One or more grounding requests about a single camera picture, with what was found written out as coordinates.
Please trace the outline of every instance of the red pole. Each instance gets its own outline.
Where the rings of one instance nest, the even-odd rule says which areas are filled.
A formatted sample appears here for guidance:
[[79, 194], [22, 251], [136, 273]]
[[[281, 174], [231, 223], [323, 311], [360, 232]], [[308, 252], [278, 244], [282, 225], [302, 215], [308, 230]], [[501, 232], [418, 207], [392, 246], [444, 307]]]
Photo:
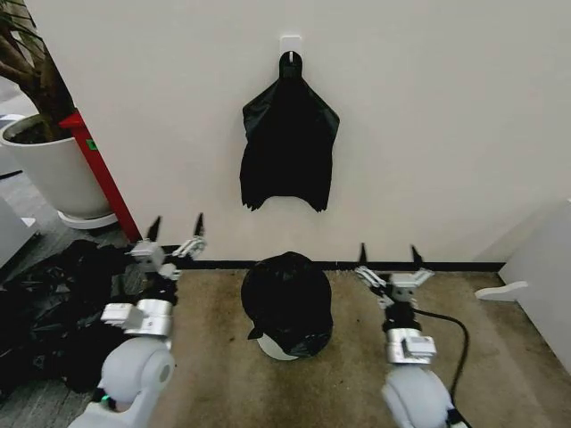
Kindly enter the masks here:
[[97, 150], [97, 146], [95, 145], [91, 134], [89, 134], [89, 130], [87, 129], [83, 118], [81, 118], [79, 111], [76, 111], [67, 119], [62, 120], [60, 122], [60, 127], [69, 129], [75, 137], [78, 142], [79, 149], [85, 156], [89, 167], [91, 167], [91, 170], [95, 174], [95, 178], [107, 197], [107, 201], [109, 201], [109, 205], [117, 216], [121, 229], [123, 229], [127, 238], [132, 243], [140, 240], [141, 234], [139, 233], [139, 229], [131, 217], [131, 213], [128, 212], [127, 205], [123, 201], [123, 197], [115, 185], [113, 177], [111, 177], [111, 173], [103, 161], [103, 157], [99, 153], [99, 150]]

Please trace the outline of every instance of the black baseboard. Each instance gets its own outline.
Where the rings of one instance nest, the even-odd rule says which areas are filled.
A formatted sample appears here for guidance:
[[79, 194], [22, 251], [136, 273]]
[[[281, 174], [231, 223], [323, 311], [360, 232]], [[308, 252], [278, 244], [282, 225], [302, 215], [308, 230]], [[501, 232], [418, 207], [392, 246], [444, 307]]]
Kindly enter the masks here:
[[[176, 245], [163, 247], [169, 253], [177, 249]], [[353, 270], [358, 261], [315, 261], [321, 270]], [[251, 269], [256, 264], [253, 260], [196, 260], [182, 259], [178, 265], [181, 269]], [[426, 262], [424, 267], [438, 272], [498, 272], [504, 263], [500, 262]], [[370, 261], [367, 266], [375, 270], [391, 272], [410, 272], [415, 270], [411, 261]]]

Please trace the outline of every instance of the black cable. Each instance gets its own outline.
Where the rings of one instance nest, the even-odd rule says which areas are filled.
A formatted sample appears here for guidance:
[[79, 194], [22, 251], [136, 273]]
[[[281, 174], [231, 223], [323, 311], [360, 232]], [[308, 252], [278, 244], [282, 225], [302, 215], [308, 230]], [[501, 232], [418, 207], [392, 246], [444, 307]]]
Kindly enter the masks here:
[[[449, 317], [447, 315], [442, 315], [442, 314], [435, 314], [434, 312], [428, 312], [420, 309], [413, 309], [413, 310], [416, 314], [423, 315], [425, 317], [443, 319], [444, 321], [450, 321], [456, 325], [459, 325], [459, 327], [462, 329], [462, 333], [464, 333], [464, 343], [462, 345], [462, 353], [460, 355], [460, 360], [458, 362], [458, 366], [456, 367], [456, 373], [454, 373], [454, 378], [452, 379], [452, 384], [450, 387], [450, 396], [452, 404], [454, 405], [454, 407], [456, 407], [456, 390], [458, 389], [458, 383], [460, 377], [462, 376], [462, 372], [464, 371], [464, 366], [466, 365], [466, 360], [468, 358], [468, 350], [470, 348], [470, 333], [468, 332], [466, 326], [460, 320], [454, 317]], [[471, 425], [468, 423], [466, 418], [462, 416], [462, 414], [458, 411], [457, 408], [456, 411], [458, 412], [459, 416], [462, 418], [462, 422], [464, 422], [464, 424], [466, 424], [468, 428], [471, 428]]]

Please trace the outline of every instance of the white cabinet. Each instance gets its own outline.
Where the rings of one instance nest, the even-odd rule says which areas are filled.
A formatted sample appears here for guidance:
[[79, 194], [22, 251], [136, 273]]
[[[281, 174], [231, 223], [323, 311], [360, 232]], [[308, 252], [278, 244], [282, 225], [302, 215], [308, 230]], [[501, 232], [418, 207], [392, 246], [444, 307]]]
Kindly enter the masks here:
[[37, 232], [36, 220], [20, 218], [0, 197], [0, 267], [6, 263], [28, 239]]

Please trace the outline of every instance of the white wall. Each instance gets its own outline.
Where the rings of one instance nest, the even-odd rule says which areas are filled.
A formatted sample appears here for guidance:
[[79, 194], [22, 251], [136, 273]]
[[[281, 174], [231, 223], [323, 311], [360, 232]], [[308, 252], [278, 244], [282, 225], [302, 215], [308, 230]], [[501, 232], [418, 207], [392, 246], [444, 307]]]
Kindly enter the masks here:
[[[504, 260], [571, 193], [571, 3], [27, 0], [139, 227], [210, 259]], [[242, 106], [304, 37], [338, 112], [326, 212], [240, 200]]]

